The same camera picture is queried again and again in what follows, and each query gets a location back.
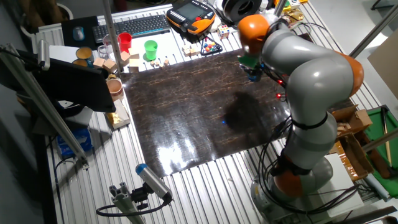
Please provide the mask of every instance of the floor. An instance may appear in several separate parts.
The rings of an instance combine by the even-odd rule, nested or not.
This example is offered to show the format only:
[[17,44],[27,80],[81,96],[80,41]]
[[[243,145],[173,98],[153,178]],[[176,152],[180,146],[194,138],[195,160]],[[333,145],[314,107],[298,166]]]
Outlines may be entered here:
[[[376,0],[311,0],[314,8],[346,54],[349,54],[389,11],[389,8],[370,10],[375,2]],[[397,1],[382,0],[379,5],[385,6],[394,3]],[[398,118],[398,100],[367,58],[397,28],[398,17],[384,28],[357,58],[364,67],[366,83],[379,101],[390,108],[396,118]]]

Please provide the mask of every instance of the dice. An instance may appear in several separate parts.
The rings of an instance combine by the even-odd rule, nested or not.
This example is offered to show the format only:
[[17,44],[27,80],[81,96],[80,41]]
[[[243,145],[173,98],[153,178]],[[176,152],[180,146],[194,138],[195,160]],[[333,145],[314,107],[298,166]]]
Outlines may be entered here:
[[217,34],[220,40],[228,38],[229,36],[229,28],[227,25],[219,26],[217,28]]

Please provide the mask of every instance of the orange cup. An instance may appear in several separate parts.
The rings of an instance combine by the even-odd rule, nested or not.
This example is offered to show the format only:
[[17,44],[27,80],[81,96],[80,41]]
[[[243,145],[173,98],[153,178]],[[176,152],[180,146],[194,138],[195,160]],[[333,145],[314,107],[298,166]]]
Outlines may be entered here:
[[124,97],[122,82],[117,78],[112,78],[106,82],[109,92],[111,93],[112,100],[122,100]]

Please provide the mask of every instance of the small wooden cube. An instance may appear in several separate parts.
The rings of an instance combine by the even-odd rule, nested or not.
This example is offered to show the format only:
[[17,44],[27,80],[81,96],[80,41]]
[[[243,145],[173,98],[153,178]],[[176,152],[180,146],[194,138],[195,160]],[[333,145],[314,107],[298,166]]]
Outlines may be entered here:
[[191,56],[191,51],[190,51],[190,49],[184,50],[184,56],[186,56],[186,57]]
[[191,56],[198,55],[200,51],[197,48],[190,49]]
[[139,59],[139,52],[137,49],[129,48],[130,59]]
[[189,48],[190,48],[190,45],[189,45],[189,44],[186,44],[186,45],[182,46],[182,50],[183,50],[183,51],[189,50]]
[[138,72],[139,68],[139,59],[130,59],[129,60],[129,71],[130,72]]
[[96,58],[93,65],[95,68],[102,68],[102,65],[105,63],[105,59],[103,58]]
[[102,65],[102,67],[105,70],[107,70],[109,73],[114,73],[118,69],[118,66],[116,65],[116,63],[114,61],[112,61],[111,59],[107,59],[105,61],[105,63]]
[[122,52],[120,54],[120,57],[122,58],[123,67],[126,66],[129,63],[129,60],[130,60],[130,54],[127,53],[127,52]]

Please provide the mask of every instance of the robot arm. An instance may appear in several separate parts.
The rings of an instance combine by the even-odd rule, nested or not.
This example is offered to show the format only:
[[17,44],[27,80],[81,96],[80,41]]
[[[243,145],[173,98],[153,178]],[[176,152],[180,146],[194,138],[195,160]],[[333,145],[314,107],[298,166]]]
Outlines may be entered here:
[[318,190],[332,177],[324,156],[333,147],[337,128],[326,110],[356,93],[363,68],[347,55],[301,39],[282,20],[268,16],[247,16],[238,31],[247,55],[289,76],[286,95],[293,128],[269,183],[288,200]]

